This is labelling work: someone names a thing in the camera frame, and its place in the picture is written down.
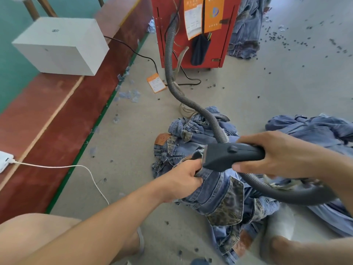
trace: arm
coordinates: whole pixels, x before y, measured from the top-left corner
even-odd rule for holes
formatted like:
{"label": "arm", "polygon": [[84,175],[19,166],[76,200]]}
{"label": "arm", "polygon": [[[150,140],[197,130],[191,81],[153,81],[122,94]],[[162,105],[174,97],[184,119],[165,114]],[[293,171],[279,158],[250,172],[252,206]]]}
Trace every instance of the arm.
{"label": "arm", "polygon": [[109,264],[125,241],[161,203],[184,198],[202,184],[201,160],[187,160],[79,223],[18,264]]}
{"label": "arm", "polygon": [[316,178],[331,187],[353,213],[353,160],[324,147],[279,131],[243,136],[237,142],[264,147],[260,161],[238,162],[233,169],[243,173],[277,175],[287,178]]}

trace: teal wall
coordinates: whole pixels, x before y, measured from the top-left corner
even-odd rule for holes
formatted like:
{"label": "teal wall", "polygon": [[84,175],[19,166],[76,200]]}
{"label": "teal wall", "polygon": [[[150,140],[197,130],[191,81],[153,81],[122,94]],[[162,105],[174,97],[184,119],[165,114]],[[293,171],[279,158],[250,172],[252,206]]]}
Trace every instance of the teal wall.
{"label": "teal wall", "polygon": [[[59,17],[93,17],[98,0],[48,0]],[[41,16],[47,16],[33,0]],[[0,113],[38,74],[11,42],[33,22],[22,2],[0,0]]]}

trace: white box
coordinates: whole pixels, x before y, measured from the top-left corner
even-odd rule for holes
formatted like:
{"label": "white box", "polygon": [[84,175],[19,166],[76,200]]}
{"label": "white box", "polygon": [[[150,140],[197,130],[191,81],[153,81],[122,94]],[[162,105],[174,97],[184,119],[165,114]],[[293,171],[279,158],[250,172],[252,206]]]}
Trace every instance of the white box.
{"label": "white box", "polygon": [[40,17],[12,44],[40,71],[95,75],[109,47],[95,19]]}

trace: left hand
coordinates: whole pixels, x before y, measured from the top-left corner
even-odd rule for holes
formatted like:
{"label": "left hand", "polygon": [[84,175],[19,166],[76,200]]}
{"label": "left hand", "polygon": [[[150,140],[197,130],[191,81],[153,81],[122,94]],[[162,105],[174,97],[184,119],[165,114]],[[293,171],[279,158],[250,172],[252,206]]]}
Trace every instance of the left hand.
{"label": "left hand", "polygon": [[195,177],[195,173],[201,167],[201,159],[186,160],[155,179],[155,183],[162,191],[163,202],[185,198],[200,187],[203,179]]}

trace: green stripe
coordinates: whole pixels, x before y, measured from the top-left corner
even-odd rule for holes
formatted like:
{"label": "green stripe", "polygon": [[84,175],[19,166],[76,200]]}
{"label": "green stripe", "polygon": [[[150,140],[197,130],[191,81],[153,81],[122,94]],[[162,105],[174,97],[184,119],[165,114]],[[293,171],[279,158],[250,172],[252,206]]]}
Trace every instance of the green stripe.
{"label": "green stripe", "polygon": [[[142,45],[143,45],[144,42],[146,41],[147,36],[148,36],[148,33],[146,33],[146,35],[145,35],[145,36],[143,37],[143,39],[140,41],[140,44],[139,44],[139,46],[138,46],[138,48],[137,48],[137,50],[136,50],[137,53],[140,51]],[[136,54],[134,54],[134,55],[132,56],[132,58],[131,58],[131,60],[130,60],[130,63],[129,63],[129,66],[131,66],[131,65],[133,64],[133,62],[135,61],[136,56],[137,56]],[[92,130],[94,130],[94,129],[101,123],[101,120],[103,119],[103,117],[104,117],[106,111],[108,110],[108,108],[109,108],[110,104],[112,103],[112,101],[113,101],[113,99],[114,99],[114,97],[115,97],[116,94],[117,94],[117,91],[114,90],[113,93],[112,93],[112,95],[110,96],[109,100],[107,101],[107,104],[104,106],[104,108],[103,108],[103,110],[102,110],[102,112],[101,112],[101,115],[98,117],[98,120],[95,122],[95,124],[94,124]],[[83,152],[85,151],[85,149],[86,149],[88,143],[90,142],[91,138],[93,137],[93,134],[94,134],[94,132],[91,132],[91,133],[88,135],[88,137],[86,138],[85,143],[82,145],[82,147],[81,147],[81,149],[80,149],[78,155],[76,156],[75,160],[73,161],[72,165],[76,165],[76,164],[78,163],[78,161],[80,160],[80,158],[81,158]],[[58,189],[57,189],[57,191],[56,191],[56,193],[55,193],[53,199],[51,200],[50,204],[48,205],[48,207],[47,207],[47,209],[46,209],[46,211],[45,211],[46,214],[50,214],[51,210],[53,209],[53,207],[54,207],[56,201],[58,200],[58,198],[59,198],[61,192],[63,191],[63,189],[64,189],[64,187],[65,187],[65,185],[66,185],[68,179],[70,178],[70,176],[71,176],[71,174],[72,174],[72,172],[73,172],[74,169],[75,169],[75,167],[71,167],[71,168],[69,169],[68,173],[66,174],[66,176],[64,177],[64,179],[63,179],[63,181],[61,182],[60,186],[58,187]]]}

